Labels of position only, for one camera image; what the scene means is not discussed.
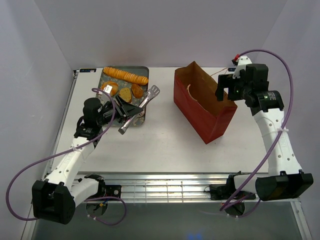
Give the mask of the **metal serving tongs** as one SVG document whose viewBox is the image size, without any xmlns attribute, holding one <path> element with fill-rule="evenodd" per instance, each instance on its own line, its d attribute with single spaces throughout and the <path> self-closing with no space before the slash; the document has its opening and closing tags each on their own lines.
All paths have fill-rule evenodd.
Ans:
<svg viewBox="0 0 320 240">
<path fill-rule="evenodd" d="M 146 95 L 143 99 L 143 101 L 139 104 L 139 108 L 142 109 L 141 113 L 145 110 L 146 106 L 148 105 L 148 103 L 156 98 L 160 93 L 160 89 L 156 86 L 153 85 L 147 92 Z M 135 115 L 133 115 L 132 117 L 130 117 L 128 120 L 126 120 L 123 125 L 118 129 L 118 132 L 121 135 L 124 135 L 125 132 L 127 131 L 127 129 L 133 124 L 134 120 L 138 117 L 140 113 L 137 113 Z"/>
</svg>

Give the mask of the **red paper bag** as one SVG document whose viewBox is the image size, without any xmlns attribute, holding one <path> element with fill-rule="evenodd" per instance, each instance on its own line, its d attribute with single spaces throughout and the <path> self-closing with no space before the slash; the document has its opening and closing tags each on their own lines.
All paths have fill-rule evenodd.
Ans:
<svg viewBox="0 0 320 240">
<path fill-rule="evenodd" d="M 218 84 L 195 61 L 174 72 L 173 101 L 205 144 L 224 135 L 238 106 L 218 101 Z"/>
</svg>

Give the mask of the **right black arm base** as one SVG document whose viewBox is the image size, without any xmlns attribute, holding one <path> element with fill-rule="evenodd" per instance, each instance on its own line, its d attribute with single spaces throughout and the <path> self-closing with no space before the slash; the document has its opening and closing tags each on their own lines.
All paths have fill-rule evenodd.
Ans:
<svg viewBox="0 0 320 240">
<path fill-rule="evenodd" d="M 211 200 L 227 200 L 235 191 L 234 177 L 238 174 L 230 174 L 225 184 L 210 184 L 203 190 L 204 193 L 210 194 Z M 256 195 L 248 191 L 241 190 L 233 197 L 234 200 L 239 200 L 247 196 L 249 200 L 255 200 Z"/>
</svg>

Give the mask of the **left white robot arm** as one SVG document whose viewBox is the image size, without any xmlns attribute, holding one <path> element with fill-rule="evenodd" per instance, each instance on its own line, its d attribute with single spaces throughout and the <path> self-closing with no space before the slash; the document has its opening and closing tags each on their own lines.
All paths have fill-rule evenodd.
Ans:
<svg viewBox="0 0 320 240">
<path fill-rule="evenodd" d="M 86 99 L 70 151 L 63 155 L 45 180 L 37 180 L 32 186 L 33 215 L 66 225 L 79 204 L 86 199 L 102 199 L 106 195 L 102 176 L 89 174 L 74 184 L 75 177 L 97 147 L 104 125 L 111 126 L 114 121 L 121 123 L 142 111 L 143 108 L 127 103 L 119 96 L 105 104 L 96 97 Z"/>
</svg>

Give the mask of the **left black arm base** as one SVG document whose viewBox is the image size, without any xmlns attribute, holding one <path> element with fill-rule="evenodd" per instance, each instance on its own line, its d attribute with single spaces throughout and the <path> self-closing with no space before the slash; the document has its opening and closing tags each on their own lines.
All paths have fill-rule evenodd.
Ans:
<svg viewBox="0 0 320 240">
<path fill-rule="evenodd" d="M 71 196 L 76 203 L 80 203 L 80 201 L 101 197 L 120 198 L 121 191 L 121 185 L 107 185 L 103 176 L 93 173 L 74 181 Z"/>
</svg>

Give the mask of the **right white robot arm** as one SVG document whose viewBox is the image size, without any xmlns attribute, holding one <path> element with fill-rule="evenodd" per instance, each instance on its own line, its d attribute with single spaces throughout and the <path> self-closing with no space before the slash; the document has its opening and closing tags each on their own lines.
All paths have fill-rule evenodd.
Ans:
<svg viewBox="0 0 320 240">
<path fill-rule="evenodd" d="M 234 74 L 218 77 L 218 101 L 243 100 L 257 123 L 267 152 L 268 175 L 254 176 L 245 186 L 239 181 L 226 185 L 226 194 L 237 199 L 244 191 L 262 201 L 296 199 L 313 183 L 298 163 L 285 125 L 284 103 L 280 93 L 269 90 L 269 69 L 265 64 L 247 64 Z"/>
</svg>

